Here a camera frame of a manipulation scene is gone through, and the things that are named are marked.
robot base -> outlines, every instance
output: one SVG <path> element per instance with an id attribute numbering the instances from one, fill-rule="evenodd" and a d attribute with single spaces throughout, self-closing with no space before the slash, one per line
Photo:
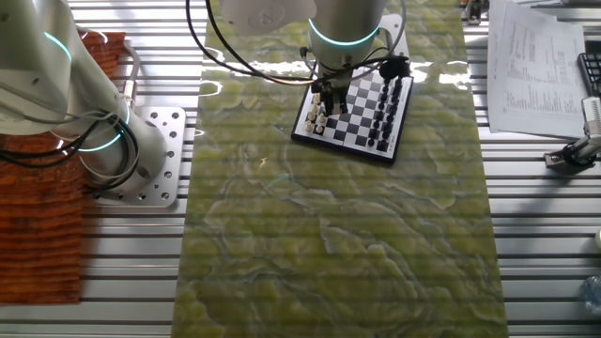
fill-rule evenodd
<path id="1" fill-rule="evenodd" d="M 152 122 L 164 136 L 167 143 L 165 165 L 160 174 L 139 189 L 95 193 L 90 200 L 99 206 L 169 207 L 177 199 L 186 113 L 181 108 L 171 107 L 136 107 L 135 110 L 144 120 Z"/>

chessboard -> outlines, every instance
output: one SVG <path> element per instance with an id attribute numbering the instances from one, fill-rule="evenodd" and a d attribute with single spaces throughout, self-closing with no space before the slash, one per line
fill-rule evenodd
<path id="1" fill-rule="evenodd" d="M 412 85 L 412 77 L 385 81 L 374 71 L 351 83 L 347 113 L 330 116 L 307 89 L 292 139 L 394 163 Z"/>

metal bracket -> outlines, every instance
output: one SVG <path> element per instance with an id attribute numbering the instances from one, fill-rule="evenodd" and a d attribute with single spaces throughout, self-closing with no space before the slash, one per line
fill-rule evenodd
<path id="1" fill-rule="evenodd" d="M 575 166 L 568 163 L 563 157 L 562 150 L 545 154 L 545 164 L 547 168 L 565 175 L 575 175 L 594 167 L 594 162 L 583 166 Z"/>
<path id="2" fill-rule="evenodd" d="M 169 207 L 177 200 L 186 113 L 181 108 L 172 107 L 136 107 L 135 111 L 157 126 L 165 138 L 167 152 L 163 168 L 156 177 L 135 191 L 102 192 L 90 199 L 99 206 Z"/>
<path id="3" fill-rule="evenodd" d="M 398 37 L 399 29 L 401 28 L 401 23 L 403 23 L 403 18 L 398 14 L 389 14 L 384 15 L 382 17 L 382 21 L 380 22 L 380 29 L 388 32 L 388 36 L 386 38 L 386 43 L 390 47 L 394 45 L 396 41 L 396 37 Z M 404 55 L 409 57 L 409 46 L 407 45 L 407 35 L 403 32 L 403 36 L 398 41 L 398 45 L 394 49 L 395 55 Z"/>

teal light ring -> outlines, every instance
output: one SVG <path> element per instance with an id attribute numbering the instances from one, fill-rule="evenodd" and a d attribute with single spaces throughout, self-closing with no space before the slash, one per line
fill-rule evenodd
<path id="1" fill-rule="evenodd" d="M 55 38 L 52 34 L 44 32 L 44 35 L 46 36 L 46 38 L 48 38 L 48 40 L 56 43 L 56 45 L 58 45 L 58 47 L 60 47 L 63 51 L 65 51 L 65 54 L 67 54 L 67 56 L 69 57 L 69 62 L 72 63 L 73 62 L 73 58 L 71 57 L 71 53 L 69 53 L 69 50 L 67 49 L 67 46 L 65 46 L 63 44 L 63 42 L 59 41 L 58 38 Z"/>
<path id="2" fill-rule="evenodd" d="M 128 106 L 128 116 L 125 119 L 125 124 L 130 124 L 130 107 Z M 99 147 L 95 147 L 93 149 L 79 149 L 79 151 L 82 152 L 95 152 L 95 151 L 101 151 L 103 149 L 106 149 L 109 146 L 112 146 L 115 142 L 117 142 L 119 140 L 119 137 L 121 137 L 121 134 L 123 133 L 123 131 L 118 134 L 117 136 L 115 136 L 115 138 L 111 141 L 109 141 L 109 143 L 107 143 L 104 146 L 99 146 Z"/>
<path id="3" fill-rule="evenodd" d="M 324 41 L 329 42 L 336 46 L 345 46 L 345 47 L 356 46 L 358 44 L 362 44 L 362 43 L 366 42 L 368 39 L 372 38 L 379 30 L 379 25 L 378 25 L 378 27 L 376 27 L 376 29 L 365 38 L 358 39 L 356 41 L 343 42 L 343 41 L 336 41 L 334 39 L 328 38 L 325 35 L 321 34 L 321 32 L 319 32 L 317 30 L 315 24 L 313 23 L 313 21 L 311 21 L 311 19 L 309 19 L 309 24 L 311 25 L 311 28 L 313 28 L 313 31 L 316 32 L 317 36 L 320 37 L 321 39 L 323 39 Z"/>

keyboard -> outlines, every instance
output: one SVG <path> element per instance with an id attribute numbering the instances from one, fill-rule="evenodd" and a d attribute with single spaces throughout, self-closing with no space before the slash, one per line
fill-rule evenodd
<path id="1" fill-rule="evenodd" d="M 589 96 L 601 97 L 601 54 L 582 53 L 578 56 L 578 66 L 586 84 Z"/>

